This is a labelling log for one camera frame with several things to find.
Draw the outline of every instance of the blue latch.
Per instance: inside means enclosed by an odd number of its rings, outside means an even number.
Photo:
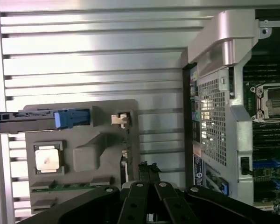
[[[54,112],[56,128],[72,128],[78,124],[90,124],[90,110],[64,109]]]

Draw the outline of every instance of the ribbed metal panel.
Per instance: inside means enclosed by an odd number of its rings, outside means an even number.
[[[273,4],[280,6],[280,0]],[[264,5],[272,3],[1,0],[6,110],[29,104],[136,99],[142,160],[157,162],[164,171],[161,178],[182,187],[180,54],[218,12]],[[18,221],[31,215],[25,136],[8,139]]]

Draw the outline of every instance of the metal grille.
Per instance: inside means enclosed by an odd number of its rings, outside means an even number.
[[[226,166],[225,93],[220,92],[218,79],[198,88],[201,148],[206,155]]]

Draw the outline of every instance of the perforated metal panel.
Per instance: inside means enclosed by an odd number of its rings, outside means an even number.
[[[226,166],[225,93],[214,79],[198,86],[202,151]]]

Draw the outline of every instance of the motherboard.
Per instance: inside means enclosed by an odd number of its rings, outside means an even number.
[[[253,121],[255,206],[280,214],[280,56],[252,56],[243,74]]]

